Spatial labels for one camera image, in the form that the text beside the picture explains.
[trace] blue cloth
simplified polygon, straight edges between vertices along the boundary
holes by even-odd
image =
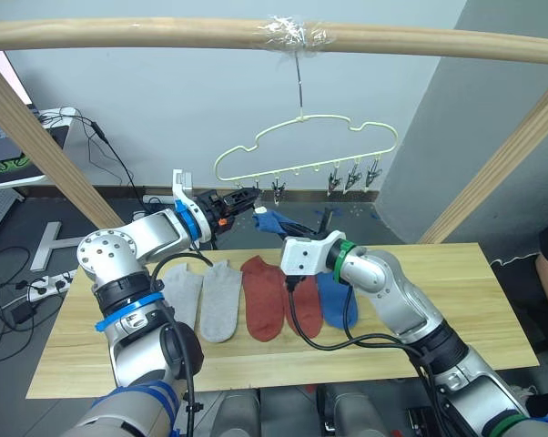
[[[286,235],[286,231],[282,228],[280,223],[297,224],[296,221],[284,217],[282,214],[270,209],[261,214],[254,214],[252,217],[254,218],[257,230],[272,232],[279,235]]]
[[[332,272],[319,273],[317,275],[317,285],[319,286],[320,306],[322,307],[322,317],[325,321],[335,328],[343,329],[343,306],[349,286],[339,284],[332,278]],[[349,328],[357,323],[357,301],[355,294],[350,298],[349,308],[347,309],[347,324]]]

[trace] metal stand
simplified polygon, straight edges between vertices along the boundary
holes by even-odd
[[[39,246],[36,250],[36,255],[31,263],[31,271],[43,271],[46,269],[49,257],[52,255],[52,250],[73,248],[80,244],[83,237],[76,237],[74,239],[57,239],[57,233],[62,226],[61,221],[50,221],[47,223],[44,235],[39,241]]]

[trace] blue sock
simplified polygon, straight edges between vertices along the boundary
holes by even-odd
[[[349,286],[339,284],[332,278],[332,272],[319,273],[317,275],[319,286],[320,306],[322,317],[335,328],[343,329],[343,305],[347,299]],[[357,301],[355,293],[350,298],[349,309],[347,310],[347,324],[352,328],[357,323]]]

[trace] wooden frame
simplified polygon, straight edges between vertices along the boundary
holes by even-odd
[[[0,22],[0,50],[166,46],[282,49],[268,21],[221,18],[90,18]],[[464,30],[306,23],[323,31],[320,51],[457,56],[548,64],[548,39]],[[66,157],[0,75],[0,127],[97,227],[122,221]],[[521,125],[422,236],[442,242],[548,134],[548,90]]]

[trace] white wall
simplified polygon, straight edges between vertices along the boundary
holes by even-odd
[[[220,16],[454,28],[465,0],[377,1],[249,0],[177,2],[115,0],[0,1],[0,20],[87,16]],[[222,187],[215,158],[251,145],[265,127],[298,115],[296,72],[284,55],[265,51],[167,48],[53,49],[9,52],[39,108],[72,106],[97,120],[138,185],[167,186],[172,168],[193,172],[194,185]],[[439,58],[319,54],[301,60],[305,113],[337,113],[359,124],[372,119],[405,137]],[[332,159],[385,148],[380,131],[351,134],[330,122],[300,124],[263,141],[260,152],[231,157],[229,174]],[[87,164],[86,144],[76,142],[76,163],[92,183],[112,185]],[[393,153],[384,157],[379,189]],[[100,159],[101,165],[110,161]],[[350,166],[342,166],[344,174]],[[113,167],[120,174],[119,167]],[[326,188],[331,167],[281,178],[288,188]],[[262,187],[272,179],[260,181]]]

